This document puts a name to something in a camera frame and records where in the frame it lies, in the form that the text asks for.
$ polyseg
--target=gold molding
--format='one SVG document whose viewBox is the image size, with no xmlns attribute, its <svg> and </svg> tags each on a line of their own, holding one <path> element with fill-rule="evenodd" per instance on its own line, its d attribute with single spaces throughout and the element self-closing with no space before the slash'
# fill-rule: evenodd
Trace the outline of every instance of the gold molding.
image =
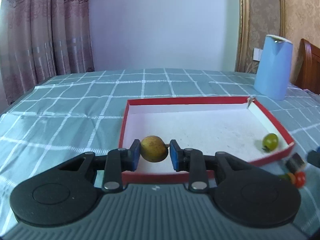
<svg viewBox="0 0 320 240">
<path fill-rule="evenodd" d="M 240 0 L 239 38 L 236 58 L 236 71 L 244 72 L 249 40 L 249 0 Z"/>
<path fill-rule="evenodd" d="M 285 36 L 285 3 L 280 0 L 280 36 Z"/>
</svg>

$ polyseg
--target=green tomato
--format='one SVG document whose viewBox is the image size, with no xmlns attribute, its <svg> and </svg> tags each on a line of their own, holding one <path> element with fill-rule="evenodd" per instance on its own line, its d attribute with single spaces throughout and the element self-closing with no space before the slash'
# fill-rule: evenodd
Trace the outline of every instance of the green tomato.
<svg viewBox="0 0 320 240">
<path fill-rule="evenodd" d="M 278 136 L 274 133 L 269 133 L 262 140 L 262 149 L 266 152 L 271 152 L 278 147 L 278 143 Z"/>
</svg>

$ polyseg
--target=tablecloth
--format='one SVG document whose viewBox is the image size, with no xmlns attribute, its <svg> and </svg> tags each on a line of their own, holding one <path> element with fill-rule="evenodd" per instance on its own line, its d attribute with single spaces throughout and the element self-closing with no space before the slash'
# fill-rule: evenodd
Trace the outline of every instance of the tablecloth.
<svg viewBox="0 0 320 240">
<path fill-rule="evenodd" d="M 256 96 L 286 127 L 296 141 L 294 150 L 305 158 L 320 145 L 320 104 L 291 84 L 285 100 L 272 100 L 254 90 L 254 78 L 163 68 L 56 76 L 36 86 L 0 118 L 0 236 L 17 223 L 9 206 L 17 184 L 85 151 L 104 155 L 117 147 L 127 99 Z M 279 162 L 263 168 L 285 171 Z M 294 223 L 310 235 L 320 227 L 320 171 L 308 165 L 306 175 Z"/>
</svg>

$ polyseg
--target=brown patterned wallpaper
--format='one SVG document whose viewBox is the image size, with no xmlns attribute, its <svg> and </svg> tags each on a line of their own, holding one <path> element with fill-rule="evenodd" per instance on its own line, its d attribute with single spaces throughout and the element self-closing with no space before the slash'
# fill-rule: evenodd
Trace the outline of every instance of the brown patterned wallpaper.
<svg viewBox="0 0 320 240">
<path fill-rule="evenodd" d="M 280 0 L 250 0 L 250 32 L 245 71 L 256 73 L 258 61 L 252 60 L 253 48 L 263 48 L 267 34 L 280 33 Z"/>
<path fill-rule="evenodd" d="M 284 0 L 286 38 L 293 43 L 290 80 L 298 76 L 302 61 L 298 57 L 301 38 L 320 47 L 320 0 Z"/>
</svg>

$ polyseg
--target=kettle lid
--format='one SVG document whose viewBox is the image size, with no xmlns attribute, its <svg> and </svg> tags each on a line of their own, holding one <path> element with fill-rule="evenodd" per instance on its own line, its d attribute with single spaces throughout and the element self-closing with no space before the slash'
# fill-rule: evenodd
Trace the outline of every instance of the kettle lid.
<svg viewBox="0 0 320 240">
<path fill-rule="evenodd" d="M 266 36 L 267 36 L 267 37 L 271 37 L 271 38 L 273 38 L 275 41 L 286 41 L 286 42 L 288 42 L 288 43 L 291 43 L 291 44 L 292 44 L 292 42 L 291 42 L 291 41 L 287 40 L 286 38 L 283 38 L 283 37 L 277 36 L 277 35 L 268 34 L 268 35 L 266 35 Z"/>
</svg>

